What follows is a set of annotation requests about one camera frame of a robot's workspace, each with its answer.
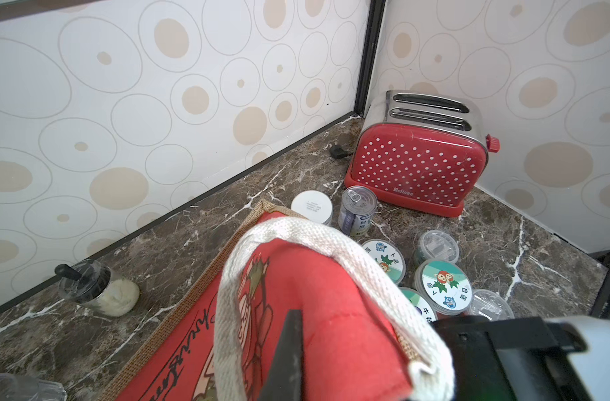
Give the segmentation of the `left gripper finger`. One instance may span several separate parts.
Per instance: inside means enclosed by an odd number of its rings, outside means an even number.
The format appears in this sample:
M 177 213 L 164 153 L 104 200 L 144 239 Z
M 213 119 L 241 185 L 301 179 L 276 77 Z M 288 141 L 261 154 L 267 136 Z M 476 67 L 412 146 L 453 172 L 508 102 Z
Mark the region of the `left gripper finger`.
M 302 398 L 303 330 L 300 310 L 290 310 L 259 400 L 300 401 Z

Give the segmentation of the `burlap canvas bag red lining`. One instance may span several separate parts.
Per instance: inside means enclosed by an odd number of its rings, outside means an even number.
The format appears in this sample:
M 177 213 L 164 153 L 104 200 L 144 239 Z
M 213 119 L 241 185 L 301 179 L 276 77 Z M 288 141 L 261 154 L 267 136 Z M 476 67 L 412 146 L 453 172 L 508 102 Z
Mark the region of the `burlap canvas bag red lining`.
M 259 400 L 300 310 L 301 400 L 450 400 L 452 354 L 360 245 L 262 200 L 103 400 Z

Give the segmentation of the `purple flower label jar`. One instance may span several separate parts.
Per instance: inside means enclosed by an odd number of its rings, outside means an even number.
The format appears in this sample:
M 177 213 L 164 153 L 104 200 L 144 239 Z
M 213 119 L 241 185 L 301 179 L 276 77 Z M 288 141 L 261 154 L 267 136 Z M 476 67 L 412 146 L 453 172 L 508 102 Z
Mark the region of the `purple flower label jar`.
M 434 322 L 437 320 L 436 313 L 430 306 L 429 302 L 415 290 L 408 287 L 400 287 L 399 289 L 403 295 L 411 302 L 416 308 L 418 313 L 423 316 L 427 322 Z

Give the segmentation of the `orange label seed jar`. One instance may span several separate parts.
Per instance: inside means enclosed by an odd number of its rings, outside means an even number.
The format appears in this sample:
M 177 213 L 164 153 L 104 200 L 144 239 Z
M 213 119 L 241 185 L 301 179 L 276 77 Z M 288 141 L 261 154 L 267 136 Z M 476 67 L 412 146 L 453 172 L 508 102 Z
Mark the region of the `orange label seed jar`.
M 406 262 L 395 245 L 382 239 L 369 239 L 362 244 L 362 248 L 396 285 L 402 282 L 406 273 Z

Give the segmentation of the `large white lid canister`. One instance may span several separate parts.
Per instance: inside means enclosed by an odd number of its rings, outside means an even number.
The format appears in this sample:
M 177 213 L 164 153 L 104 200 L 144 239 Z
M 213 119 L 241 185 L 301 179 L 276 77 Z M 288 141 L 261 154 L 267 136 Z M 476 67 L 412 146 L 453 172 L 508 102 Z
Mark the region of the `large white lid canister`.
M 333 204 L 331 199 L 317 190 L 306 190 L 299 193 L 291 202 L 290 208 L 312 222 L 326 226 L 331 225 Z

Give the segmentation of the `red green label jar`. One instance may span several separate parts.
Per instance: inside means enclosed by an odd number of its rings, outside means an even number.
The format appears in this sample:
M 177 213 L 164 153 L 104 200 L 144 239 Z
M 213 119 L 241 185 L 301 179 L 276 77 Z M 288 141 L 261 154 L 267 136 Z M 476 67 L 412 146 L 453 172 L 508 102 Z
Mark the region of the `red green label jar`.
M 470 279 L 460 267 L 438 259 L 428 260 L 416 269 L 414 288 L 437 314 L 447 317 L 466 312 L 474 294 Z

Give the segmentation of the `teal label seed jar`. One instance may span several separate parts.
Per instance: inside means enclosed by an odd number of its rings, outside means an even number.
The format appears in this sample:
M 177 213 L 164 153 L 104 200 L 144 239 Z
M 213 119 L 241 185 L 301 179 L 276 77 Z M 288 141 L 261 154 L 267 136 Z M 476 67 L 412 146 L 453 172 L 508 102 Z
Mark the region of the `teal label seed jar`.
M 448 233 L 431 230 L 423 233 L 413 254 L 414 264 L 420 266 L 428 260 L 441 260 L 455 264 L 460 259 L 457 241 Z

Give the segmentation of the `clear small seed jar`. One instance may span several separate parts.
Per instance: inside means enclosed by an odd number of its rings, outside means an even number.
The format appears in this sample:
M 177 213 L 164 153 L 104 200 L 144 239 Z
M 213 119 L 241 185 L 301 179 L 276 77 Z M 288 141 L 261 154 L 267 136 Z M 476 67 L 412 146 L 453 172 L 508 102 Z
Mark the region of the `clear small seed jar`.
M 466 309 L 467 316 L 485 317 L 490 321 L 510 320 L 515 318 L 510 305 L 499 294 L 485 289 L 473 291 L 470 306 Z

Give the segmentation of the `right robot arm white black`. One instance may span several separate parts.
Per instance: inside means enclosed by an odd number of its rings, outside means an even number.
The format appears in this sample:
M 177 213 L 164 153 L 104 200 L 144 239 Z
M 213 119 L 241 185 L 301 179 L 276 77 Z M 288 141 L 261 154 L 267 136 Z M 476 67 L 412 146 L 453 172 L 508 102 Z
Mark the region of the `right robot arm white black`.
M 457 400 L 610 400 L 610 320 L 452 317 L 433 324 Z

